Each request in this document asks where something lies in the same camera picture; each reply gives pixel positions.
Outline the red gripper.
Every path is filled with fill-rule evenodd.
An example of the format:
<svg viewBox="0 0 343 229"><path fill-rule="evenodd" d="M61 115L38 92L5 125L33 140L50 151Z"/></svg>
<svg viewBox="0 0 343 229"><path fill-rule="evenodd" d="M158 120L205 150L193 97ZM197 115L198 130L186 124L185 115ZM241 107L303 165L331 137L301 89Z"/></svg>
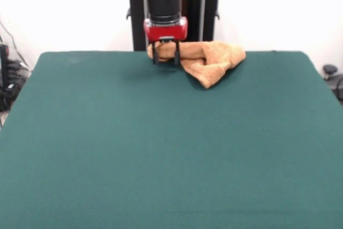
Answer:
<svg viewBox="0 0 343 229"><path fill-rule="evenodd" d="M143 28L147 39L152 42L152 56L153 63L159 63L159 55L156 50L156 42L162 40L174 40L175 53L174 64L180 64L180 42L187 38L188 34L188 20L186 17L181 17L175 23L158 24L146 18L143 23Z"/></svg>

